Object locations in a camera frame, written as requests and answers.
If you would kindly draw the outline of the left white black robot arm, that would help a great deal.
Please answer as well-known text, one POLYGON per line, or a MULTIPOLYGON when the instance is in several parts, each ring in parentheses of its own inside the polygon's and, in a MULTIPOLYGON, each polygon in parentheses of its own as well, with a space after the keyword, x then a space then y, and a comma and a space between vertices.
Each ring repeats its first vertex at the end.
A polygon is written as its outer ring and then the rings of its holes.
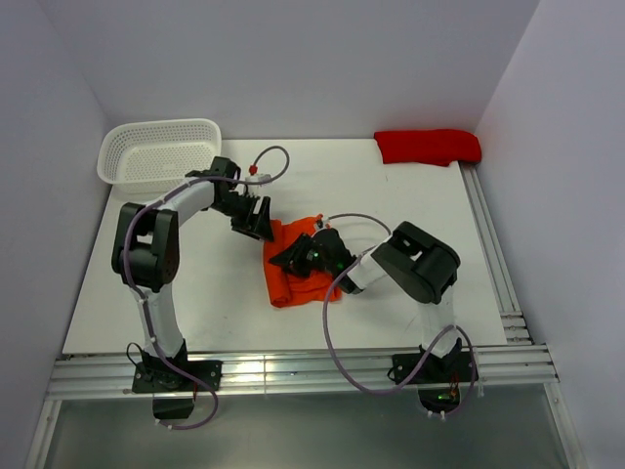
POLYGON ((181 261, 180 228, 197 213, 214 210, 230 220, 230 228, 256 240, 274 240, 271 198, 241 181, 240 167, 216 157, 209 169, 191 171, 169 192, 147 203, 122 205, 116 227, 111 266, 129 287, 140 309, 145 353, 162 359, 155 379, 179 390, 190 378, 189 364, 177 358, 186 346, 173 301, 172 284, 181 261))

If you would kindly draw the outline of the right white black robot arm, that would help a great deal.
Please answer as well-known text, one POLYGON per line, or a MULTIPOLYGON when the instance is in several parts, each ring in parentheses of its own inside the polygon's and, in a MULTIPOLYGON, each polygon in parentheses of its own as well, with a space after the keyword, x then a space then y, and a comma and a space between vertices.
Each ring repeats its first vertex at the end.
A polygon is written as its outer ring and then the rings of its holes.
POLYGON ((346 294, 359 294, 389 277, 423 306, 421 349, 430 350, 422 359, 425 374, 441 381, 455 370, 462 339, 445 295, 457 280, 460 257, 431 234, 404 221, 383 241, 355 256, 336 229, 316 224, 312 234, 299 234, 270 255, 269 264, 297 278, 327 275, 346 294))

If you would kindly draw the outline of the orange t-shirt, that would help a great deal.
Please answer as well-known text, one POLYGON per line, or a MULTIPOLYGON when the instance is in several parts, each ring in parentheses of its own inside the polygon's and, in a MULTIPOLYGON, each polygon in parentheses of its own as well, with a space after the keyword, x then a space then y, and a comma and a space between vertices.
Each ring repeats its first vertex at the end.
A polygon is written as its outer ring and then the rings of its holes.
POLYGON ((274 307, 289 308, 324 300, 332 283, 331 275, 312 272, 308 277, 296 277, 270 263, 270 258, 289 247, 299 235, 313 235, 314 225, 320 218, 321 215, 305 217, 289 224, 271 220, 274 241, 264 243, 263 266, 268 295, 274 307))

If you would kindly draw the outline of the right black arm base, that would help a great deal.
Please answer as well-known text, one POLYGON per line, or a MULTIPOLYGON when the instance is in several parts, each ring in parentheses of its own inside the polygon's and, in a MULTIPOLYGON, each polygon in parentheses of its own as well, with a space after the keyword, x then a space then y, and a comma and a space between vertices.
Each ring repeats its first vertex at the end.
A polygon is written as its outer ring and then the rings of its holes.
POLYGON ((471 353, 460 351, 442 359, 428 356, 409 384, 419 386, 419 402, 426 411, 447 414, 462 403, 460 385, 476 385, 478 380, 471 353))

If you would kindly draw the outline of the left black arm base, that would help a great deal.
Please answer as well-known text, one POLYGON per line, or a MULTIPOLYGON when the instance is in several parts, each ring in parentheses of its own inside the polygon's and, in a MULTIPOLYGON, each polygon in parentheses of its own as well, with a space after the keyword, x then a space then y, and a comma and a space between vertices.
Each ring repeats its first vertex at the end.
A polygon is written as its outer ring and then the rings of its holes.
MULTIPOLYGON (((187 374, 219 390, 222 377, 221 361, 180 362, 187 374)), ((184 420, 194 410, 194 395, 200 386, 189 378, 166 366, 160 359, 148 356, 136 366, 132 393, 152 395, 152 414, 162 420, 184 420)))

